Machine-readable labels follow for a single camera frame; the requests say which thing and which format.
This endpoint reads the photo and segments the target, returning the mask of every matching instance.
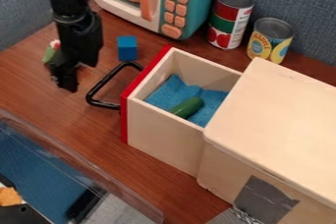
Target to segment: gray fabric wall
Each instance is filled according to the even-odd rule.
[[[0,50],[50,22],[48,0],[0,0]]]
[[[292,49],[336,65],[336,0],[254,1],[253,22],[262,17],[287,21],[296,32]]]

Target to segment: toy cucumber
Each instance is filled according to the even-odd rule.
[[[170,109],[169,112],[178,117],[188,119],[193,116],[203,106],[203,104],[204,103],[201,98],[192,97]]]

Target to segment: box lid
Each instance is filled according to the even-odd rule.
[[[204,137],[336,209],[334,86],[255,58]]]

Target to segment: can label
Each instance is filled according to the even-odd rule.
[[[248,55],[251,59],[261,57],[280,64],[284,60],[292,40],[293,38],[272,39],[254,31],[248,46]]]
[[[238,47],[242,42],[251,12],[252,7],[235,9],[216,2],[210,18],[208,41],[224,49]]]

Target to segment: tomato can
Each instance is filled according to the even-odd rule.
[[[276,18],[262,18],[255,22],[248,56],[269,59],[280,64],[284,60],[294,36],[293,28]]]
[[[222,49],[234,49],[243,39],[253,0],[215,0],[207,40]]]

